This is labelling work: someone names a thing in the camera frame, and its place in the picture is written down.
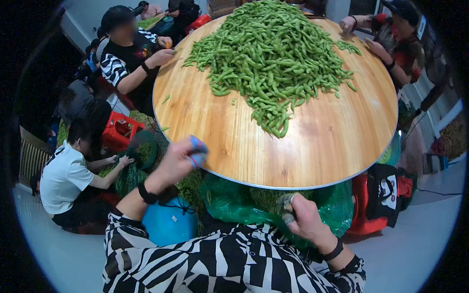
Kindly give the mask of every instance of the wooden tabletop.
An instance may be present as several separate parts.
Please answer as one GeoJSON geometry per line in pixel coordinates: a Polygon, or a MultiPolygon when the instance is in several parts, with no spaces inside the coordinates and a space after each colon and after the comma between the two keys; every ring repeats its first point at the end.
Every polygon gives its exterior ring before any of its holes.
{"type": "MultiPolygon", "coordinates": [[[[358,37],[354,45],[362,56],[334,47],[353,70],[352,84],[340,86],[340,99],[319,92],[319,99],[295,109],[285,138],[264,132],[250,121],[252,108],[232,90],[212,95],[210,70],[181,67],[194,41],[215,31],[226,17],[218,18],[185,37],[176,57],[161,67],[153,88],[158,123],[171,142],[192,134],[207,144],[206,170],[251,186],[274,189],[312,189],[350,179],[375,163],[390,143],[397,125],[397,98],[391,77],[381,61],[358,37]],[[163,105],[166,96],[171,97],[163,105]],[[236,98],[236,105],[231,100],[236,98]]],[[[339,40],[341,29],[329,20],[314,19],[339,40]]]]}
{"type": "Polygon", "coordinates": [[[165,12],[156,15],[155,17],[159,17],[159,19],[158,19],[157,21],[155,21],[154,24],[152,24],[151,26],[147,27],[145,30],[151,30],[151,29],[152,29],[160,20],[162,20],[163,17],[165,17],[165,16],[166,16],[166,13],[165,13],[165,12]]]}

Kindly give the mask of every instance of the black wristband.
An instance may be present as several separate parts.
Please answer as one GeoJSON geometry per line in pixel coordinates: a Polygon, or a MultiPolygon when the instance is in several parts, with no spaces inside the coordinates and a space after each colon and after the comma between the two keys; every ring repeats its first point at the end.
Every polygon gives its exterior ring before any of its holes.
{"type": "Polygon", "coordinates": [[[390,65],[387,65],[386,63],[384,64],[384,66],[386,66],[387,70],[393,69],[395,65],[396,65],[396,61],[394,59],[393,59],[393,62],[390,65]]]}
{"type": "Polygon", "coordinates": [[[149,69],[148,66],[145,64],[145,61],[142,63],[142,68],[145,70],[145,72],[146,72],[147,74],[150,73],[150,69],[149,69]]]}
{"type": "Polygon", "coordinates": [[[337,238],[337,246],[334,248],[334,250],[331,253],[324,255],[324,260],[328,262],[336,258],[343,250],[344,250],[344,245],[342,241],[339,238],[337,238]]]}
{"type": "Polygon", "coordinates": [[[144,182],[138,185],[138,192],[140,193],[140,196],[144,199],[144,202],[147,204],[154,204],[158,201],[158,197],[156,194],[148,193],[145,188],[144,182]]]}
{"type": "Polygon", "coordinates": [[[351,15],[351,17],[353,17],[353,19],[355,19],[355,24],[353,25],[352,30],[351,30],[351,31],[354,31],[354,30],[355,30],[355,27],[356,27],[356,24],[358,23],[358,20],[357,20],[356,17],[353,16],[353,15],[351,15]]]}

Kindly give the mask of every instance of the white floor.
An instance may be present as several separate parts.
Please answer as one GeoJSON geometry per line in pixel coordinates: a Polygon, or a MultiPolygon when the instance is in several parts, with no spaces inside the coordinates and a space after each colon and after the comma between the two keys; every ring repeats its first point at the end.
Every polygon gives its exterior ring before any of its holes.
{"type": "MultiPolygon", "coordinates": [[[[454,164],[423,178],[419,187],[441,193],[461,192],[465,167],[465,162],[454,164]]],[[[48,218],[39,199],[27,189],[17,187],[14,194],[24,234],[56,290],[102,292],[103,237],[65,232],[48,218]]],[[[417,292],[446,246],[460,201],[461,195],[445,197],[417,191],[394,229],[385,228],[383,236],[351,244],[351,249],[366,261],[365,291],[417,292]]]]}

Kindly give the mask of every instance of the black bag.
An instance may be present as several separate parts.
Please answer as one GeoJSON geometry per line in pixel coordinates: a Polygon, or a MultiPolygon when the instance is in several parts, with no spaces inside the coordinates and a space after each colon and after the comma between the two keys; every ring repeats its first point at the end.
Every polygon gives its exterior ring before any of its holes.
{"type": "Polygon", "coordinates": [[[401,210],[402,199],[397,194],[397,169],[391,165],[374,164],[368,169],[368,220],[387,217],[387,225],[394,228],[401,210]]]}

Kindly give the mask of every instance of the red patterned shirt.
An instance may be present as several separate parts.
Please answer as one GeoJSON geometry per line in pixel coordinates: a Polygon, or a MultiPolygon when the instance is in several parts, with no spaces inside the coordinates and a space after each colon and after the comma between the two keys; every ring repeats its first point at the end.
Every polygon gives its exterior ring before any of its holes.
{"type": "MultiPolygon", "coordinates": [[[[396,40],[396,28],[393,19],[385,14],[371,15],[371,30],[374,40],[380,43],[395,60],[407,76],[410,76],[410,83],[414,83],[420,77],[424,67],[425,54],[416,35],[403,40],[396,40]]],[[[397,80],[393,78],[396,91],[402,88],[397,80]]]]}

